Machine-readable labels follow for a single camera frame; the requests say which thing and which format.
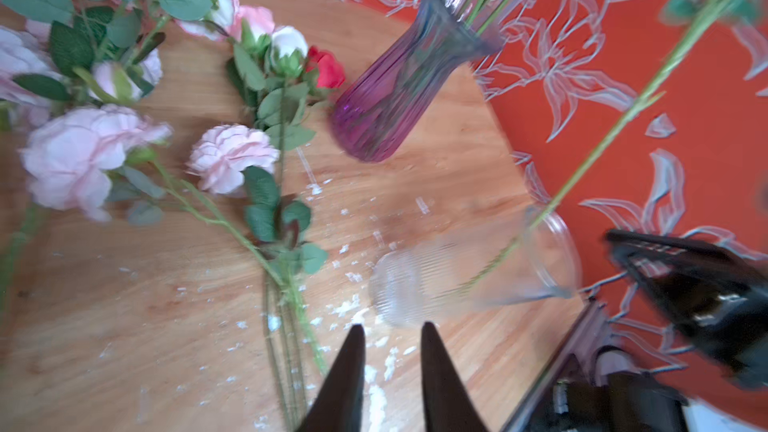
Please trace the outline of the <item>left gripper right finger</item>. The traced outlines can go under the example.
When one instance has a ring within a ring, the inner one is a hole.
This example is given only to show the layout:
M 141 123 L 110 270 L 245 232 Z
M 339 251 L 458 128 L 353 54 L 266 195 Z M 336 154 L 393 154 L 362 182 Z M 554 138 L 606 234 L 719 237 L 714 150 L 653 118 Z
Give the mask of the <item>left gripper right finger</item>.
M 421 329 L 421 376 L 428 432 L 487 431 L 432 322 Z

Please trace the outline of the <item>pink mini rose spray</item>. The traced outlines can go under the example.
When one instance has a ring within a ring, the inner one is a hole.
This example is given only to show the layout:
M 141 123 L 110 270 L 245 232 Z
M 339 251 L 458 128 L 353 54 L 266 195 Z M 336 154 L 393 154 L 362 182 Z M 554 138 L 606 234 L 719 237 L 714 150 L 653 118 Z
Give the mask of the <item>pink mini rose spray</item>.
M 246 233 L 236 236 L 264 265 L 263 310 L 279 323 L 280 338 L 266 331 L 265 341 L 285 426 L 299 428 L 309 411 L 302 348 L 308 346 L 319 372 L 327 365 L 305 314 L 303 279 L 319 271 L 326 252 L 305 237 L 311 208 L 282 190 L 285 158 L 309 142 L 304 126 L 311 105 L 330 87 L 319 83 L 312 64 L 314 49 L 296 28 L 278 25 L 266 7 L 240 0 L 159 0 L 162 10 L 187 33 L 227 42 L 233 52 L 226 64 L 230 83 L 247 108 L 247 124 L 221 125 L 195 143 L 187 163 L 198 177 L 197 200 L 214 222 L 228 230 L 210 198 L 243 193 Z

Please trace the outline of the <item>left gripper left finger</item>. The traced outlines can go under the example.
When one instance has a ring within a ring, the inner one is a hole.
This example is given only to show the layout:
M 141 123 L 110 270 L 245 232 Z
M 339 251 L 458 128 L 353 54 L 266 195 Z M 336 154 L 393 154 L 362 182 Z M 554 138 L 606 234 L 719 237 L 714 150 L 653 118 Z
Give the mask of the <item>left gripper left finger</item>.
M 366 345 L 362 325 L 348 332 L 299 432 L 359 432 L 365 385 Z

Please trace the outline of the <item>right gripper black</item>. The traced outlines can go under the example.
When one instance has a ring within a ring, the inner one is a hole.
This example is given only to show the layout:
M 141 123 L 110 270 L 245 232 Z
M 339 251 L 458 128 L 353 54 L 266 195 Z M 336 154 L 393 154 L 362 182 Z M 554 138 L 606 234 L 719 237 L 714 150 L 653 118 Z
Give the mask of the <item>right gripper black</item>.
M 611 259 L 695 350 L 744 389 L 767 385 L 767 275 L 714 244 L 619 229 Z

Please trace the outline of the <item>purple ribbed glass vase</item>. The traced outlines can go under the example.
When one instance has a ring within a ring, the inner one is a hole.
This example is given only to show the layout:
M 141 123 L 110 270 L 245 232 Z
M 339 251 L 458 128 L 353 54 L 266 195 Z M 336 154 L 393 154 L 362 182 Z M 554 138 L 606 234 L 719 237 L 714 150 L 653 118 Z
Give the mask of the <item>purple ribbed glass vase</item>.
M 362 162 L 381 162 L 404 142 L 451 73 L 499 52 L 499 26 L 482 34 L 456 13 L 464 0 L 420 0 L 416 18 L 336 101 L 331 131 Z

